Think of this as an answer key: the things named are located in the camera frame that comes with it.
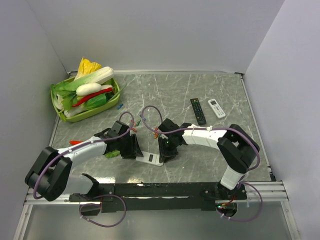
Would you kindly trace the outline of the red white remote control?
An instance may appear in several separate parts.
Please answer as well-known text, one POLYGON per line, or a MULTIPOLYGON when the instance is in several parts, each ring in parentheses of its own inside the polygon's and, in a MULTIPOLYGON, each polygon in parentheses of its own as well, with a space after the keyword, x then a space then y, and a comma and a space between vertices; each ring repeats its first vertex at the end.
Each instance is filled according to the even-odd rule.
POLYGON ((163 162, 160 162, 159 154, 142 151, 142 155, 143 155, 142 157, 137 156, 135 160, 141 163, 145 163, 145 164, 149 164, 157 167, 162 167, 164 164, 163 162))

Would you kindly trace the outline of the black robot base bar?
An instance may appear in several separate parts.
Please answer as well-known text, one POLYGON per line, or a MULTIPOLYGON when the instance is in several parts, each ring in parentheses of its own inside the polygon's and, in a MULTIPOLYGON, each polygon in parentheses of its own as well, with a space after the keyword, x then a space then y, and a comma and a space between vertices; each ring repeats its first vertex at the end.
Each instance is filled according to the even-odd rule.
POLYGON ((244 186, 229 190, 218 182, 103 183, 95 196, 69 197, 71 203, 98 204, 102 213, 123 211, 123 204, 128 211, 215 211, 218 203, 246 199, 244 186))

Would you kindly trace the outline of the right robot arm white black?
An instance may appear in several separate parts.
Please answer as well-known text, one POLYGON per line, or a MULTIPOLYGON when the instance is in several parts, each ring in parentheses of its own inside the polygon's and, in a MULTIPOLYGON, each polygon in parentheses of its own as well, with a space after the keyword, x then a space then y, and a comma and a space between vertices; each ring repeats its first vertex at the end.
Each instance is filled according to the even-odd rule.
POLYGON ((218 193, 223 199, 230 199, 236 193, 236 186, 244 175, 253 170, 251 166, 257 160, 260 164, 259 145, 237 124, 229 127, 202 127, 191 123, 175 124, 165 119, 157 128, 163 138, 158 139, 159 160, 165 162, 178 155, 181 145, 204 146, 220 151, 227 168, 220 180, 218 193))

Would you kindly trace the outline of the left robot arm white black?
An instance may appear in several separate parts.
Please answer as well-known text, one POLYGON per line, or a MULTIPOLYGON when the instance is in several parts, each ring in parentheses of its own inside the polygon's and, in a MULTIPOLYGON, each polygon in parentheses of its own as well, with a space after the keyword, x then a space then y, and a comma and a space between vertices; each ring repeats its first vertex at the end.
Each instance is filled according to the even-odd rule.
POLYGON ((101 189, 99 182, 87 173, 73 175, 73 169, 98 156, 119 151, 123 159, 143 157, 135 134, 129 126, 117 120, 111 128, 96 133, 76 145, 54 149, 44 148, 27 173, 24 182, 37 198, 51 202, 62 194, 79 194, 87 201, 95 200, 101 189))

